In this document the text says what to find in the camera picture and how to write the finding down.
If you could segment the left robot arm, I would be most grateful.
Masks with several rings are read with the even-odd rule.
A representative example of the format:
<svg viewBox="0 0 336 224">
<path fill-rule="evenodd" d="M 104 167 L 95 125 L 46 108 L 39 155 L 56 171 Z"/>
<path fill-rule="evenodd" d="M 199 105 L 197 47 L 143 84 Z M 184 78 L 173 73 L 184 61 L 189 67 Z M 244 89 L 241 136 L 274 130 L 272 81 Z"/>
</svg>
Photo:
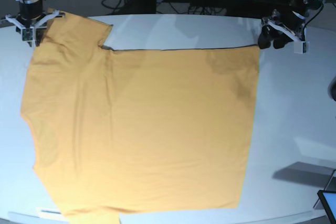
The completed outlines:
<svg viewBox="0 0 336 224">
<path fill-rule="evenodd" d="M 284 7 L 274 8 L 270 16 L 261 19 L 258 47 L 281 49 L 292 42 L 295 53 L 305 54 L 309 49 L 307 26 L 313 20 L 310 13 L 316 10 L 317 17 L 324 3 L 325 0 L 288 0 Z"/>
</svg>

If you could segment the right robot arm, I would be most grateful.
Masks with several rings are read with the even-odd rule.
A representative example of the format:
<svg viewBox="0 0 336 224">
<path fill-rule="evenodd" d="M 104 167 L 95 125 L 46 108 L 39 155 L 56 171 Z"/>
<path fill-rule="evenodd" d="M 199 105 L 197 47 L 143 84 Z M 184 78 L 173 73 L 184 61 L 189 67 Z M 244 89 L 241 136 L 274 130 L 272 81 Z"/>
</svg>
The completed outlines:
<svg viewBox="0 0 336 224">
<path fill-rule="evenodd" d="M 65 13 L 53 10 L 48 13 L 43 9 L 46 0 L 15 0 L 19 3 L 19 12 L 16 16 L 10 14 L 1 18 L 1 23 L 8 22 L 16 27 L 16 32 L 21 35 L 22 41 L 30 47 L 38 47 L 47 22 L 54 18 L 64 17 Z"/>
</svg>

